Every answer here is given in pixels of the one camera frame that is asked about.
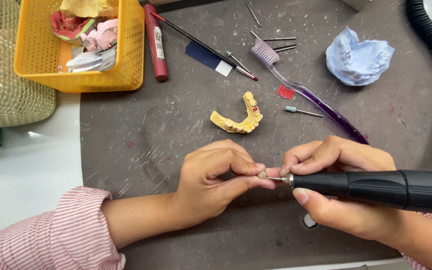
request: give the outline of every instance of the striped sleeve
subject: striped sleeve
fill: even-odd
[[[76,187],[63,195],[56,211],[0,231],[0,269],[123,269],[126,259],[100,210],[104,200],[111,200],[111,193]]]
[[[432,214],[431,213],[422,213],[422,212],[417,212],[418,214],[431,218],[432,219]],[[411,258],[410,256],[404,254],[403,252],[401,252],[401,255],[403,256],[403,258],[407,261],[407,263],[414,269],[416,270],[430,270],[427,267],[424,267],[423,265],[421,265],[419,262],[415,261],[413,258]]]

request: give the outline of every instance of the red tape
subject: red tape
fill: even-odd
[[[294,92],[294,90],[286,89],[284,85],[281,85],[277,91],[277,94],[284,97],[285,99],[292,100]]]

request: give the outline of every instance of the right hand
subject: right hand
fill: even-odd
[[[309,175],[321,170],[395,171],[396,167],[393,158],[383,150],[330,136],[324,141],[298,145],[287,151],[280,174],[291,171],[297,175]],[[387,237],[392,237],[400,229],[405,212],[355,201],[328,199],[304,188],[294,189],[293,195],[316,223],[369,240],[385,242]]]

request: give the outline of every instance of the hand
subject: hand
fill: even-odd
[[[287,151],[280,174],[291,171],[309,175],[321,170],[394,171],[396,167],[393,158],[383,150],[330,136],[323,142],[313,141]],[[328,199],[308,189],[296,188],[293,195],[315,222],[365,239],[385,241],[399,230],[404,219],[402,210]]]
[[[265,168],[229,139],[203,146],[184,158],[169,212],[183,221],[183,227],[216,217],[232,200],[251,188],[274,189],[272,180],[255,176]],[[230,169],[236,177],[228,181],[218,178]]]

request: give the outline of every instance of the wrist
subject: wrist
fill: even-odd
[[[171,193],[166,209],[167,219],[173,227],[173,231],[193,227],[202,222],[195,221],[195,218],[189,214],[191,212],[190,207],[181,206],[181,199],[176,192]]]
[[[394,222],[392,230],[388,230],[385,235],[376,240],[398,250],[411,246],[414,239],[411,226],[418,222],[418,218],[422,216],[412,211],[398,210],[398,214],[392,220]]]

